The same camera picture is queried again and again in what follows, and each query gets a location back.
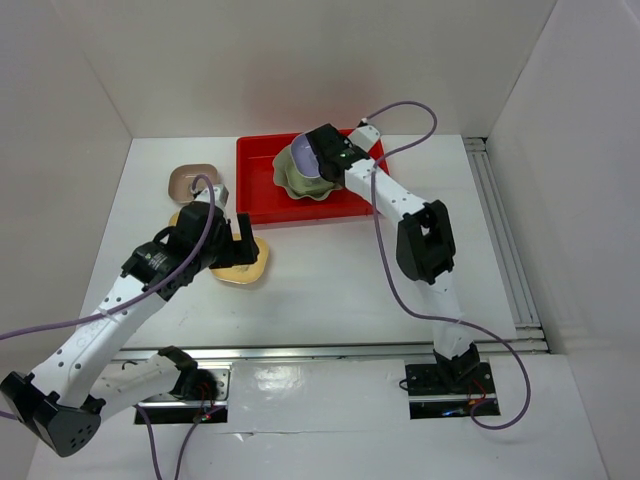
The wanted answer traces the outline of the large green scalloped bowl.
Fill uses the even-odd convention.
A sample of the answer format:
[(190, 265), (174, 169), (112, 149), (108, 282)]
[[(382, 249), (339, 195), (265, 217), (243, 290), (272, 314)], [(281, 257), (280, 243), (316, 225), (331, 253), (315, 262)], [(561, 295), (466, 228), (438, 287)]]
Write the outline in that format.
[(290, 146), (286, 146), (284, 149), (282, 149), (274, 158), (273, 160), (273, 168), (274, 168), (274, 173), (273, 173), (273, 183), (278, 186), (283, 188), (287, 195), (293, 199), (293, 200), (301, 200), (303, 198), (310, 198), (312, 200), (315, 201), (324, 201), (326, 200), (333, 192), (336, 191), (340, 191), (343, 189), (343, 187), (339, 184), (339, 183), (334, 183), (335, 186), (332, 190), (330, 190), (329, 192), (326, 192), (323, 195), (320, 196), (311, 196), (311, 195), (298, 195), (296, 194), (289, 186), (289, 182), (286, 176), (286, 171), (291, 168), (291, 167), (295, 167), (293, 160), (292, 160), (292, 156), (291, 156), (291, 150), (290, 150)]

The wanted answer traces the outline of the yellow square plate upper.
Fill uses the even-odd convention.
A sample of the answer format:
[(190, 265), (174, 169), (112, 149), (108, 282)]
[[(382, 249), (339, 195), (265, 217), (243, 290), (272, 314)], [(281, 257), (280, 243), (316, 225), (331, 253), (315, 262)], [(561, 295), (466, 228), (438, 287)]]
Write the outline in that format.
[(178, 219), (179, 219), (179, 216), (180, 216), (180, 211), (178, 211), (178, 212), (174, 213), (174, 214), (170, 217), (169, 222), (168, 222), (168, 225), (169, 225), (169, 226), (176, 226), (176, 225), (177, 225), (177, 222), (178, 222)]

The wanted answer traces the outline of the pink square panda plate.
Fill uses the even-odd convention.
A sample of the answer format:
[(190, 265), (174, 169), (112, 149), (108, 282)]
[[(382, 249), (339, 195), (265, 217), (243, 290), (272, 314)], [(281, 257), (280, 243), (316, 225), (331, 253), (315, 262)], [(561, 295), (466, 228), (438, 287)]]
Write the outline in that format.
[(192, 186), (198, 175), (206, 176), (212, 184), (217, 184), (220, 174), (211, 164), (185, 164), (175, 168), (168, 182), (168, 195), (176, 204), (183, 205), (193, 199)]

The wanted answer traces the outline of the purple square panda plate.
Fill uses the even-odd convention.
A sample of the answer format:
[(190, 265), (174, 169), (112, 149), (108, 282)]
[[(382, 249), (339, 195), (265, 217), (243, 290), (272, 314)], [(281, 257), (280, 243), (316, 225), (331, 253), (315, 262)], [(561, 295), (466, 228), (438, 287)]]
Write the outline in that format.
[(305, 178), (319, 178), (319, 163), (305, 133), (297, 135), (290, 145), (297, 171)]

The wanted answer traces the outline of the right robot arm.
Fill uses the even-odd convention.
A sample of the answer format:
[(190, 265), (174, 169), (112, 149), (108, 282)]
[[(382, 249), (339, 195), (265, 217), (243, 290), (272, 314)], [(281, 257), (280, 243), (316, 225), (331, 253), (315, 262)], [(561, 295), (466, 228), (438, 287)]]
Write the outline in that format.
[[(383, 269), (392, 295), (408, 315), (432, 323), (436, 379), (448, 392), (460, 391), (480, 364), (474, 340), (462, 321), (452, 272), (456, 245), (446, 205), (414, 195), (382, 170), (370, 155), (380, 133), (361, 123), (349, 136), (330, 124), (302, 135), (294, 147), (299, 172), (345, 187), (368, 202)], [(395, 232), (395, 264), (420, 294), (425, 313), (410, 309), (394, 285), (384, 246), (380, 220)]]

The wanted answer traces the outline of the red plastic bin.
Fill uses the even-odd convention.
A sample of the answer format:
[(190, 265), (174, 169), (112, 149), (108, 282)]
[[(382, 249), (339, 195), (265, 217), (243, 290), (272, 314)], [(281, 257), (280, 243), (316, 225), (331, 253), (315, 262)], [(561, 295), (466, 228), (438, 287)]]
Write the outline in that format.
[(327, 199), (295, 200), (274, 183), (273, 161), (294, 140), (293, 133), (244, 136), (236, 141), (236, 211), (247, 213), (251, 224), (274, 225), (313, 220), (367, 216), (372, 207), (345, 189)]

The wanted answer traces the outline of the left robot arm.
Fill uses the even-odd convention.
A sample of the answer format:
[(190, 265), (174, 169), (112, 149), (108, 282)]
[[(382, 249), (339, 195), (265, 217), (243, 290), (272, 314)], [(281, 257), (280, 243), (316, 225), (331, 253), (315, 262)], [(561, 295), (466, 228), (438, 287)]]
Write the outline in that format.
[(138, 246), (91, 321), (31, 372), (11, 372), (2, 381), (1, 394), (17, 420), (58, 456), (69, 457), (120, 411), (162, 394), (190, 399), (200, 384), (213, 385), (213, 377), (175, 346), (113, 374), (105, 369), (200, 272), (256, 262), (250, 217), (240, 213), (237, 220), (235, 237), (222, 207), (193, 201), (181, 209), (176, 225)]

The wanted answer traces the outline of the yellow square panda plate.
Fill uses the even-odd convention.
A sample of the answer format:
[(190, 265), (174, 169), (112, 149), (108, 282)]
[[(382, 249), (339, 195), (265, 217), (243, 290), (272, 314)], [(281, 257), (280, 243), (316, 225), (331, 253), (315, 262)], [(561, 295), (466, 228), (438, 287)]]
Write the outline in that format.
[(222, 282), (234, 285), (248, 285), (257, 282), (266, 270), (270, 248), (263, 238), (256, 236), (254, 240), (259, 250), (255, 263), (211, 269), (212, 275)]

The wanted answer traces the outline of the aluminium mounting rail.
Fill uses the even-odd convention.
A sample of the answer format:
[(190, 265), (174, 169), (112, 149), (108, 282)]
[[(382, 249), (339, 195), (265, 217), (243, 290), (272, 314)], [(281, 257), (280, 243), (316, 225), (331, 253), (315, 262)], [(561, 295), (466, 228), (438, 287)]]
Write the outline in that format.
[[(527, 337), (509, 343), (519, 354), (549, 353), (549, 346), (542, 338)], [(477, 344), (477, 348), (481, 355), (509, 353), (506, 347), (495, 342), (481, 342)], [(195, 360), (318, 360), (350, 357), (426, 357), (432, 354), (433, 347), (428, 343), (411, 343), (312, 347), (203, 348), (186, 349), (185, 351)], [(154, 353), (156, 352), (153, 350), (123, 350), (115, 355), (114, 361), (141, 361), (150, 358)]]

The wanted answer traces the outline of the green square plate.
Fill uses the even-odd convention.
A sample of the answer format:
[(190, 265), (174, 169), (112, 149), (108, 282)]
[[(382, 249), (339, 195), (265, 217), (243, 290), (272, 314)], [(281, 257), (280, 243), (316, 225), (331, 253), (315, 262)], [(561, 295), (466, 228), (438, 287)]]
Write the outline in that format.
[(286, 171), (286, 176), (290, 188), (298, 195), (320, 196), (335, 186), (333, 182), (329, 182), (321, 176), (304, 176), (295, 167), (289, 168)]

